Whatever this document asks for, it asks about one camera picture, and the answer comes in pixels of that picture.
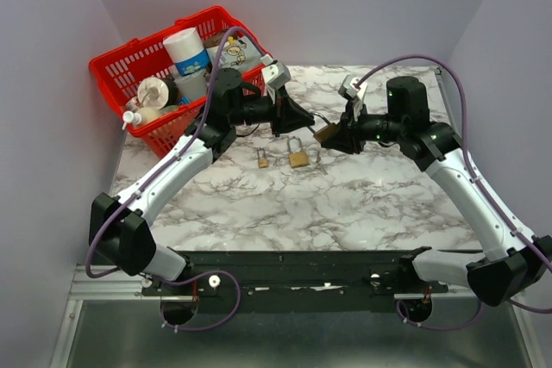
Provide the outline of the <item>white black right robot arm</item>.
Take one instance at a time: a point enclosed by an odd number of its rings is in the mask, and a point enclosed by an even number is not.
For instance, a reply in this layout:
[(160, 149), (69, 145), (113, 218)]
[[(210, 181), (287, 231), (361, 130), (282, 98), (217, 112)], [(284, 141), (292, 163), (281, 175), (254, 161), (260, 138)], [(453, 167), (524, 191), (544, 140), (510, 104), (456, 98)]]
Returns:
[(474, 231), (481, 253), (445, 252), (423, 247), (397, 270), (398, 285), (419, 290), (427, 282), (469, 288), (484, 304), (497, 307), (537, 282), (551, 259), (551, 239), (537, 237), (476, 175), (461, 138), (446, 122), (434, 122), (425, 85), (412, 76), (386, 83), (387, 112), (366, 110), (366, 89), (345, 77), (338, 91), (347, 101), (338, 123), (319, 134), (321, 146), (360, 153), (366, 142), (399, 146), (448, 195)]

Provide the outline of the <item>large brass padlock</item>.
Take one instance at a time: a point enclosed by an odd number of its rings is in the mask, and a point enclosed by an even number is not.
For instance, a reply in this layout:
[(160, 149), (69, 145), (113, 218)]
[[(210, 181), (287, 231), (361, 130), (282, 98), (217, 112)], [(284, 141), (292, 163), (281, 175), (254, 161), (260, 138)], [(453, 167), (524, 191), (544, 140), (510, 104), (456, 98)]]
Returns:
[(318, 130), (315, 130), (313, 127), (308, 127), (318, 143), (323, 144), (326, 140), (332, 138), (339, 131), (339, 126), (334, 122), (330, 122), (324, 115), (317, 112), (312, 112), (311, 115), (320, 118), (325, 122), (325, 125)]

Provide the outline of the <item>small brass padlock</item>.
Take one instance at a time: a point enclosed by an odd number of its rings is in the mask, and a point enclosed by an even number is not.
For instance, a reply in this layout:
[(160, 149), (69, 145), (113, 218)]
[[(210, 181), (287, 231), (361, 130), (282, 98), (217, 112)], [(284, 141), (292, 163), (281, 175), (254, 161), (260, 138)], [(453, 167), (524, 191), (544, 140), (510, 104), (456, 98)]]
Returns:
[(266, 150), (263, 147), (259, 147), (256, 149), (257, 154), (257, 160), (258, 160), (258, 167), (260, 169), (267, 168), (269, 166), (269, 160), (267, 158)]

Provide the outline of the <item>brass padlock long shackle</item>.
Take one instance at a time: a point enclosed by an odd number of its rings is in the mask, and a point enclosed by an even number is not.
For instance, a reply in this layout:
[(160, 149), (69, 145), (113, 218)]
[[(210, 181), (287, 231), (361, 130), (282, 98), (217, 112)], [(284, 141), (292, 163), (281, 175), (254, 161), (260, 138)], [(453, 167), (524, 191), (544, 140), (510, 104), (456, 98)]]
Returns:
[(306, 167), (310, 164), (309, 156), (304, 150), (303, 142), (297, 136), (288, 137), (286, 145), (291, 168)]

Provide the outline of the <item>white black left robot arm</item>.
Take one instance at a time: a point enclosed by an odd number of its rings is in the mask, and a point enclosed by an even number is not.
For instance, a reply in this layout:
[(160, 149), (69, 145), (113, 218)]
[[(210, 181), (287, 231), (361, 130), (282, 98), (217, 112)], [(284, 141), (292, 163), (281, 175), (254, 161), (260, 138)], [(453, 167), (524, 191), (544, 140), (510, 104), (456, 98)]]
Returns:
[(185, 257), (159, 245), (152, 236), (150, 227), (160, 211), (228, 150), (236, 139), (236, 126), (267, 123), (279, 136), (314, 124), (313, 115), (289, 97), (285, 85), (291, 75), (284, 64), (272, 63), (261, 75), (264, 90), (244, 81), (237, 70), (214, 71), (205, 105), (173, 150), (118, 196), (96, 197), (85, 259), (89, 277), (96, 276), (91, 261), (99, 253), (130, 276), (143, 273), (161, 279), (174, 295), (190, 288)]

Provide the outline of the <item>silver key bunch with ring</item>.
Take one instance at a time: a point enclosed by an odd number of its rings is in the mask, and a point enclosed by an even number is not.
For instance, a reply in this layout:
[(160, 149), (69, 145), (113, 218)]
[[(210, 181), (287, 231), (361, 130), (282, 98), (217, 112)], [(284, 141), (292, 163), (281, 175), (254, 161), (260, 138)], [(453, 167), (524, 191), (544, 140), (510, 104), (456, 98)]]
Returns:
[(323, 165), (323, 161), (322, 161), (322, 156), (321, 156), (321, 153), (319, 151), (317, 151), (317, 156), (316, 156), (316, 161), (315, 161), (315, 167), (323, 174), (323, 175), (327, 175), (328, 172), (327, 170), (325, 169), (324, 165)]

